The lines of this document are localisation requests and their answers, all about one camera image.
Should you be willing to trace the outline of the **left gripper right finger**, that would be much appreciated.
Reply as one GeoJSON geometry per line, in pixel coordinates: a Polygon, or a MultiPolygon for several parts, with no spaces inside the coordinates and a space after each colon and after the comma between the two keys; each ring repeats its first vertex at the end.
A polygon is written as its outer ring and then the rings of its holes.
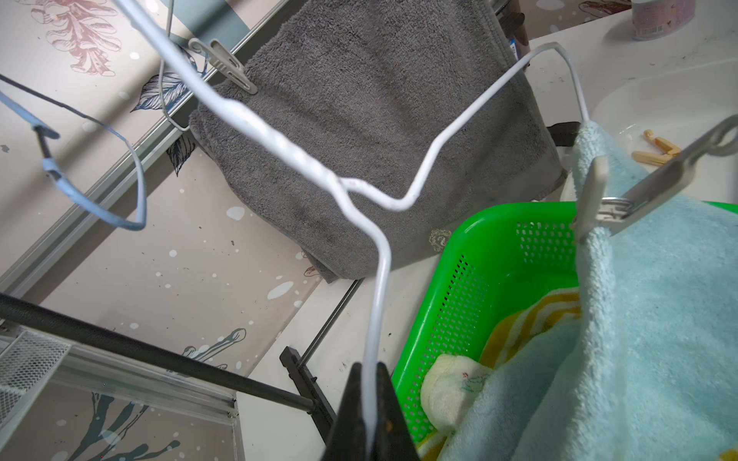
{"type": "Polygon", "coordinates": [[[371,459],[419,461],[409,427],[386,365],[377,367],[378,422],[371,459]]]}

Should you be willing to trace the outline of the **light blue wire hanger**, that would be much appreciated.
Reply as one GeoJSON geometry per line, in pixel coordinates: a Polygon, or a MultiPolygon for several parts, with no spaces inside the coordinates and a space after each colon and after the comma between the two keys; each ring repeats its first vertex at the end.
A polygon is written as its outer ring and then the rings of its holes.
{"type": "Polygon", "coordinates": [[[131,113],[134,90],[106,90],[97,80],[76,79],[69,83],[51,75],[43,80],[53,86],[51,90],[27,86],[5,75],[1,81],[22,92],[29,103],[40,100],[46,105],[44,109],[31,109],[30,104],[1,95],[2,104],[30,126],[34,148],[42,155],[44,174],[59,193],[115,228],[143,230],[147,224],[147,186],[135,144],[153,127],[154,120],[131,113]],[[90,194],[92,182],[101,180],[115,161],[134,168],[133,219],[116,214],[90,194]]]}

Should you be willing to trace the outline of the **yellow striped towel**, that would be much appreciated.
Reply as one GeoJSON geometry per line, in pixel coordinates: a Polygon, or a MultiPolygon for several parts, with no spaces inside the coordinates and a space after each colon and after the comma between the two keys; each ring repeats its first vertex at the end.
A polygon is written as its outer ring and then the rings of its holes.
{"type": "Polygon", "coordinates": [[[534,337],[582,315],[576,288],[554,290],[531,307],[495,326],[480,360],[463,355],[440,355],[415,396],[432,426],[416,447],[423,460],[436,460],[446,439],[459,428],[492,371],[509,362],[534,337]]]}

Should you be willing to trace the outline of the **white wire hanger front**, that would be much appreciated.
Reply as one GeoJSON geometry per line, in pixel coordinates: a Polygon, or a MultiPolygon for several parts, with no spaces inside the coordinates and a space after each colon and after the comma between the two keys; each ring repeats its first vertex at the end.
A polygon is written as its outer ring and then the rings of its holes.
{"type": "Polygon", "coordinates": [[[564,59],[571,73],[574,90],[578,100],[580,115],[584,121],[589,119],[584,100],[582,84],[578,78],[576,67],[571,56],[557,42],[546,43],[535,48],[520,61],[517,61],[503,76],[479,96],[463,113],[461,113],[446,129],[432,141],[426,156],[417,171],[411,186],[401,198],[393,198],[378,188],[360,179],[342,178],[328,169],[324,164],[310,156],[299,145],[267,124],[259,115],[236,100],[221,97],[217,92],[196,76],[191,66],[186,63],[165,32],[151,19],[136,1],[118,1],[117,7],[135,25],[153,48],[182,78],[197,99],[207,106],[216,116],[225,121],[238,132],[259,142],[270,154],[300,173],[318,187],[329,192],[345,218],[363,231],[374,242],[379,262],[376,274],[374,299],[370,310],[367,328],[362,371],[361,371],[361,410],[365,426],[367,448],[372,449],[377,435],[379,420],[379,403],[376,372],[380,349],[382,317],[384,317],[384,301],[390,278],[392,254],[389,242],[382,230],[354,205],[350,198],[352,192],[361,194],[373,203],[388,211],[407,211],[417,201],[432,167],[446,142],[454,136],[493,96],[502,90],[513,77],[535,57],[553,50],[564,59]]]}

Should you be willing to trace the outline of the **light blue towel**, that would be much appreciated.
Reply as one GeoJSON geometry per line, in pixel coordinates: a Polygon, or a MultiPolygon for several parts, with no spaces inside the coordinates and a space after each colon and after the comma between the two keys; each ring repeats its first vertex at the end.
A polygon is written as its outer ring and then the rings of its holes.
{"type": "Polygon", "coordinates": [[[736,214],[678,196],[577,266],[582,318],[488,378],[441,458],[736,459],[736,214]]]}

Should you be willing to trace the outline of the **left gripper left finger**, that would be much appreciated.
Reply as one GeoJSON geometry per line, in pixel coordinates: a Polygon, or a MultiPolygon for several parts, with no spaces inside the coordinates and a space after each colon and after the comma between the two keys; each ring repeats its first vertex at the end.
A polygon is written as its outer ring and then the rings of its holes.
{"type": "Polygon", "coordinates": [[[366,429],[361,408],[361,363],[354,363],[336,420],[322,455],[323,461],[360,461],[366,458],[366,429]]]}

